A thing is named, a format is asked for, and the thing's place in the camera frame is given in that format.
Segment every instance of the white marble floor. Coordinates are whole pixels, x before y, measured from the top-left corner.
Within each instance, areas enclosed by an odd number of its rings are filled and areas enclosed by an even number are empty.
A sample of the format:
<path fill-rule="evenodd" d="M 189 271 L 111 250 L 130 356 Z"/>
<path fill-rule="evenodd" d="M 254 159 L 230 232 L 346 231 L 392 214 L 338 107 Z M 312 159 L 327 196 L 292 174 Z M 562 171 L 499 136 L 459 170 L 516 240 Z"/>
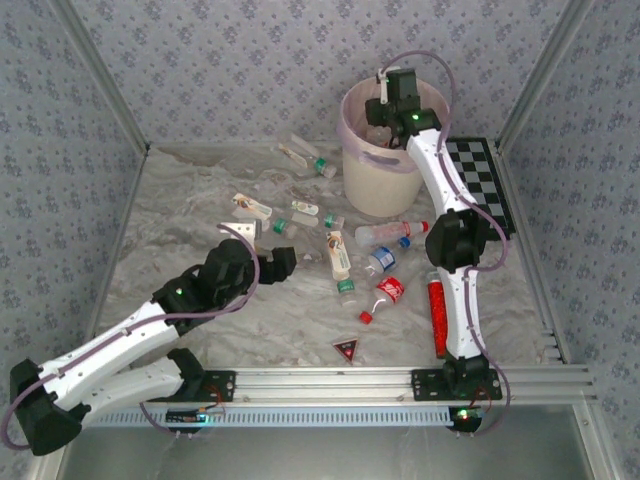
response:
<path fill-rule="evenodd" d="M 300 199 L 344 215 L 352 277 L 359 300 L 367 298 L 364 265 L 369 251 L 358 248 L 353 234 L 357 226 L 378 220 L 349 204 L 340 173 L 327 180 L 301 172 L 269 147 L 163 150 L 152 149 L 144 168 L 99 330 L 125 318 L 170 278 L 204 261 L 208 251 L 224 238 L 215 225 L 233 220 L 231 197 L 237 192 L 283 212 L 292 199 Z M 433 204 L 426 189 L 402 219 L 433 223 Z M 293 244 L 298 251 L 308 252 L 312 260 L 300 262 L 286 282 L 260 286 L 242 311 L 190 332 L 180 339 L 179 346 L 189 347 L 207 367 L 342 366 L 346 362 L 332 342 L 358 337 L 356 365 L 439 363 L 423 278 L 411 283 L 394 309 L 364 325 L 354 311 L 343 309 L 338 302 L 322 236 L 320 230 L 301 232 Z M 286 242 L 273 233 L 261 241 L 265 248 L 276 245 Z M 423 252 L 418 246 L 413 255 L 417 258 Z M 499 252 L 499 244 L 489 243 L 483 261 L 493 261 Z M 515 248 L 500 271 L 480 275 L 478 295 L 482 333 L 496 360 L 509 364 L 543 362 L 542 323 Z"/>

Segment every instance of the checkerboard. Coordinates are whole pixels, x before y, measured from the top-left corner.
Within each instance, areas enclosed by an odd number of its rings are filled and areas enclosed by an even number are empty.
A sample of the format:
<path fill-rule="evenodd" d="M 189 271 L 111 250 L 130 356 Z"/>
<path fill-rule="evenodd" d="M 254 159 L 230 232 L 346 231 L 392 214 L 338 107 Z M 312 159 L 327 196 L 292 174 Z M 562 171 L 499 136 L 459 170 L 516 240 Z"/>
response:
<path fill-rule="evenodd" d="M 487 140 L 450 138 L 447 140 L 447 150 L 460 178 L 478 205 L 496 219 L 507 238 L 510 238 L 515 233 L 515 226 Z M 500 240 L 493 227 L 489 232 L 489 240 Z"/>

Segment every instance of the triangular sign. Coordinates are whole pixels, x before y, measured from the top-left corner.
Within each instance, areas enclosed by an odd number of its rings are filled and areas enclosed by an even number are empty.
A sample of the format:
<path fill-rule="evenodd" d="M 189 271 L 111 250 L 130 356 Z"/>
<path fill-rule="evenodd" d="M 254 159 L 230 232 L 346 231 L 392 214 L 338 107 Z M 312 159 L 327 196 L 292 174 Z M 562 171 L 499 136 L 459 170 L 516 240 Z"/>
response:
<path fill-rule="evenodd" d="M 353 363 L 353 358 L 356 356 L 357 345 L 358 345 L 357 338 L 333 344 L 335 349 L 338 350 L 338 352 L 340 352 L 340 355 L 342 355 L 349 363 Z"/>

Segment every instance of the gray wall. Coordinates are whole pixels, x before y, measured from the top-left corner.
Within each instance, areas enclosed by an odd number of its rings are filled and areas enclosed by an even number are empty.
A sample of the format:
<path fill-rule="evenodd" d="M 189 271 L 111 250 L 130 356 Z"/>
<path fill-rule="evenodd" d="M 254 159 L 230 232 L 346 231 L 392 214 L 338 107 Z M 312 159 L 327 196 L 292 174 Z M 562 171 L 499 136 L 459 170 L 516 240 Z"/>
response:
<path fill-rule="evenodd" d="M 509 154 L 575 362 L 640 478 L 640 6 L 596 2 Z"/>
<path fill-rule="evenodd" d="M 335 137 L 382 59 L 429 48 L 460 81 L 456 134 L 495 137 L 565 0 L 74 0 L 150 142 Z M 420 58 L 410 59 L 420 65 Z M 435 64 L 420 76 L 446 95 Z"/>
<path fill-rule="evenodd" d="M 140 157 L 47 2 L 4 0 L 0 18 L 4 413 L 11 366 L 81 343 Z M 31 458 L 0 448 L 0 479 L 21 478 Z"/>

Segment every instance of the white bucket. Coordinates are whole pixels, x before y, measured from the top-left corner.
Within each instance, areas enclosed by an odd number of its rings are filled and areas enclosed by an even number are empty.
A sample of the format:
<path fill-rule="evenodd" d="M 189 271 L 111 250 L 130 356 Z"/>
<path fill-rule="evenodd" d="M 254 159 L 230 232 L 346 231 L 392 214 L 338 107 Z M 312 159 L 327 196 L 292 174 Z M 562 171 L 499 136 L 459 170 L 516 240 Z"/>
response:
<path fill-rule="evenodd" d="M 434 87 L 418 80 L 420 107 L 432 108 L 442 122 L 449 106 Z M 344 191 L 351 204 L 374 217 L 405 212 L 416 199 L 424 180 L 405 150 L 378 147 L 365 140 L 364 103 L 380 98 L 380 85 L 368 78 L 347 92 L 340 106 L 338 136 L 342 142 Z"/>

